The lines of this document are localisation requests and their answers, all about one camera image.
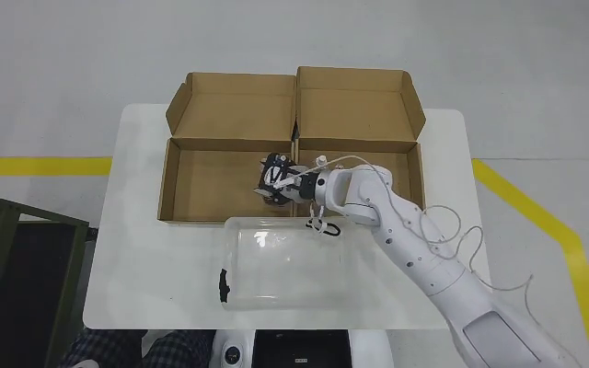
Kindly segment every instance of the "floor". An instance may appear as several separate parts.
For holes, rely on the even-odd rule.
[[[399,68],[424,107],[462,111],[472,157],[574,230],[589,253],[587,18],[584,0],[4,2],[0,156],[109,156],[123,107],[168,103],[189,71]],[[98,226],[107,182],[0,177],[0,197]],[[589,366],[560,245],[478,191],[492,281],[513,285],[533,272],[531,308]],[[502,297],[523,308],[521,293]],[[411,343],[397,343],[399,334]],[[390,331],[397,366],[460,366],[444,334]]]

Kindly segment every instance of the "robotic arm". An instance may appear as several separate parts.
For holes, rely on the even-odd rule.
[[[321,164],[325,169],[310,171],[273,154],[263,164],[256,192],[266,201],[315,201],[370,226],[376,243],[445,318],[467,366],[562,366],[559,352],[542,330],[486,289],[452,257],[433,222],[392,191],[390,171],[371,165],[328,170]]]

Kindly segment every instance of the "plaid clothing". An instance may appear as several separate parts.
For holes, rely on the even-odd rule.
[[[214,330],[175,330],[157,339],[142,359],[141,339],[146,330],[89,329],[75,339],[59,368],[93,360],[100,368],[178,367],[206,368],[211,356]]]

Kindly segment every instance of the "cardboard box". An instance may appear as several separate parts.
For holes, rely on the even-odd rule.
[[[293,156],[293,75],[190,73],[167,109],[172,138],[157,218],[223,222],[232,216],[290,216],[253,192],[260,160]]]
[[[253,192],[260,160],[270,152],[309,167],[319,155],[359,155],[392,172],[398,195],[425,205],[416,142],[425,116],[406,72],[300,67],[297,77],[190,73],[166,117],[172,138],[159,220],[308,216],[308,206],[268,206]]]
[[[425,206],[417,144],[425,115],[407,72],[302,66],[296,84],[299,164],[312,167],[319,155],[358,155],[389,169],[399,196]],[[308,215],[307,206],[297,207],[297,215]]]

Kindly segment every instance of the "white cable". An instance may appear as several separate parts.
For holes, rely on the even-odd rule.
[[[454,253],[454,254],[453,254],[451,257],[444,257],[444,256],[441,256],[441,255],[439,255],[439,254],[437,254],[437,253],[433,252],[433,251],[432,251],[432,246],[435,246],[435,245],[438,245],[438,244],[447,244],[448,242],[452,241],[453,239],[455,239],[455,238],[458,236],[458,234],[460,233],[460,229],[461,229],[461,227],[462,227],[462,219],[460,218],[460,214],[458,214],[458,212],[456,212],[454,209],[452,209],[452,208],[450,208],[450,207],[448,207],[448,206],[440,205],[440,204],[437,204],[437,205],[433,205],[433,206],[426,207],[426,208],[425,208],[425,209],[424,209],[424,210],[421,212],[421,214],[422,214],[422,215],[421,215],[421,217],[420,217],[420,231],[422,232],[422,236],[420,236],[420,235],[419,235],[419,234],[417,234],[415,231],[413,231],[413,229],[412,229],[412,228],[410,228],[410,227],[408,227],[408,226],[406,225],[408,222],[406,222],[406,221],[405,221],[405,219],[403,218],[403,216],[402,216],[402,215],[401,215],[401,214],[398,212],[398,210],[395,208],[395,205],[393,204],[393,199],[392,199],[392,197],[391,197],[391,195],[390,195],[389,187],[388,187],[387,183],[385,182],[385,180],[383,179],[383,177],[380,175],[380,172],[378,172],[378,170],[376,169],[376,167],[374,167],[374,165],[372,165],[371,163],[369,163],[368,161],[366,161],[365,159],[363,159],[363,158],[361,158],[360,156],[357,156],[357,155],[345,155],[345,156],[342,156],[342,157],[338,157],[338,158],[336,158],[336,159],[334,159],[334,160],[331,160],[331,161],[329,161],[329,162],[327,162],[327,163],[325,163],[325,164],[323,164],[323,165],[320,165],[320,166],[317,166],[317,167],[310,168],[310,169],[308,169],[307,171],[304,171],[304,172],[302,172],[302,173],[299,173],[299,174],[297,174],[297,175],[294,175],[294,176],[292,176],[292,177],[289,177],[289,179],[294,179],[294,178],[301,177],[301,176],[303,176],[304,174],[308,174],[308,173],[310,173],[310,172],[313,172],[313,171],[315,171],[315,170],[317,170],[317,169],[319,169],[319,168],[327,167],[327,166],[328,166],[328,165],[330,165],[330,164],[333,164],[333,163],[336,163],[336,162],[339,162],[339,161],[342,161],[342,160],[345,160],[345,159],[348,159],[348,158],[355,158],[355,159],[357,159],[357,160],[359,160],[359,161],[362,161],[363,163],[367,164],[367,165],[368,165],[368,166],[369,166],[369,167],[370,167],[372,170],[374,170],[374,172],[375,172],[375,173],[378,175],[378,178],[380,179],[380,182],[381,182],[381,183],[383,184],[383,186],[385,187],[385,192],[387,193],[387,196],[388,196],[388,201],[389,201],[389,203],[390,203],[391,207],[393,208],[393,211],[394,211],[394,212],[397,214],[398,218],[401,220],[401,222],[402,222],[402,223],[405,225],[405,227],[406,227],[406,228],[408,228],[409,230],[411,230],[411,232],[412,232],[414,235],[416,235],[416,236],[417,236],[419,239],[421,239],[421,240],[423,240],[424,242],[426,242],[426,243],[428,244],[428,248],[430,249],[430,252],[432,252],[432,253],[433,253],[434,255],[436,255],[437,257],[440,257],[440,258],[442,258],[442,259],[454,259],[454,258],[456,258],[456,257],[458,256],[458,251],[460,250],[460,246],[462,245],[462,242],[465,240],[465,238],[467,237],[467,235],[468,235],[468,234],[469,234],[471,231],[473,231],[474,229],[479,229],[479,231],[480,231],[480,241],[479,241],[479,244],[477,245],[477,248],[475,249],[475,251],[474,251],[474,253],[472,254],[472,256],[470,256],[470,259],[468,260],[468,269],[470,270],[470,272],[471,272],[471,273],[472,273],[472,274],[473,274],[473,275],[474,275],[474,276],[475,276],[477,279],[479,279],[479,281],[480,281],[480,282],[481,282],[483,285],[485,285],[485,286],[487,286],[487,287],[489,287],[489,288],[491,288],[491,289],[493,289],[493,290],[500,291],[500,292],[512,292],[512,291],[519,290],[519,289],[521,289],[521,288],[524,288],[524,287],[525,287],[525,289],[524,289],[524,303],[525,303],[525,310],[526,310],[526,312],[529,314],[529,316],[532,318],[532,320],[533,320],[533,321],[534,321],[534,322],[535,322],[535,323],[536,323],[536,324],[537,324],[537,325],[540,327],[540,329],[541,329],[541,330],[542,330],[542,331],[543,331],[543,332],[544,332],[544,333],[545,333],[545,334],[546,334],[546,335],[547,335],[547,336],[548,336],[548,337],[549,337],[549,338],[550,338],[550,339],[551,339],[551,340],[552,340],[552,341],[553,341],[553,342],[554,342],[556,345],[558,345],[558,346],[559,346],[561,349],[563,349],[563,350],[564,350],[566,353],[568,353],[568,354],[569,354],[569,356],[571,356],[571,357],[572,357],[572,359],[575,361],[575,363],[577,364],[577,366],[579,366],[579,368],[583,368],[583,367],[581,366],[581,363],[580,363],[580,362],[579,362],[579,360],[577,359],[577,357],[575,357],[575,356],[574,356],[574,355],[573,355],[573,354],[572,354],[572,353],[571,353],[571,352],[570,352],[570,351],[569,351],[567,348],[565,348],[565,347],[564,347],[564,346],[563,346],[561,343],[559,343],[559,342],[558,342],[558,341],[557,341],[557,340],[556,340],[556,339],[555,339],[555,338],[554,338],[554,337],[553,337],[553,336],[552,336],[552,335],[551,335],[551,334],[550,334],[548,331],[546,331],[546,329],[545,329],[545,328],[544,328],[544,327],[543,327],[543,326],[540,324],[540,322],[537,320],[537,318],[536,318],[536,317],[534,316],[534,314],[532,313],[532,311],[531,311],[531,309],[530,309],[530,306],[529,306],[529,303],[528,303],[528,299],[527,299],[527,292],[528,292],[528,289],[529,289],[529,286],[530,286],[530,284],[531,284],[532,280],[534,279],[534,274],[530,274],[530,276],[528,277],[528,279],[527,279],[527,280],[526,280],[524,283],[522,283],[522,284],[520,284],[520,285],[517,285],[517,286],[515,286],[515,287],[510,287],[510,288],[501,288],[501,287],[497,287],[497,286],[492,286],[490,283],[488,283],[488,282],[485,282],[485,281],[484,281],[484,280],[483,280],[483,279],[482,279],[482,278],[479,276],[479,274],[478,274],[478,273],[477,273],[477,272],[476,272],[476,271],[473,269],[473,267],[472,267],[472,262],[474,261],[474,258],[477,256],[477,254],[479,254],[479,251],[480,251],[480,249],[482,248],[482,241],[483,241],[483,237],[484,237],[484,232],[483,232],[483,230],[482,230],[482,227],[481,227],[481,226],[479,226],[479,225],[474,225],[474,226],[471,226],[471,227],[470,227],[470,228],[469,228],[469,229],[468,229],[468,230],[467,230],[467,231],[466,231],[466,232],[465,232],[465,233],[464,233],[464,234],[463,234],[463,235],[460,237],[460,240],[458,241],[458,245],[456,246],[456,252],[455,252],[455,253]],[[279,181],[279,182],[277,182],[277,183],[275,183],[275,184],[274,184],[274,188],[277,188],[276,186],[278,186],[278,185],[280,185],[280,184],[281,184],[281,182],[280,182],[280,181]],[[432,209],[432,208],[436,208],[436,207],[437,207],[437,208],[444,208],[444,209],[447,209],[448,211],[450,211],[451,213],[453,213],[453,214],[456,216],[456,219],[458,220],[458,228],[457,228],[456,232],[454,233],[454,235],[453,235],[453,236],[451,236],[451,237],[450,237],[450,238],[448,238],[448,239],[445,239],[445,238],[442,236],[442,238],[443,238],[442,240],[439,240],[439,241],[438,241],[438,240],[430,240],[430,239],[427,239],[427,237],[425,236],[425,233],[423,232],[423,225],[422,225],[422,218],[423,218],[423,216],[426,214],[426,212],[427,212],[427,210],[428,210],[428,209]]]

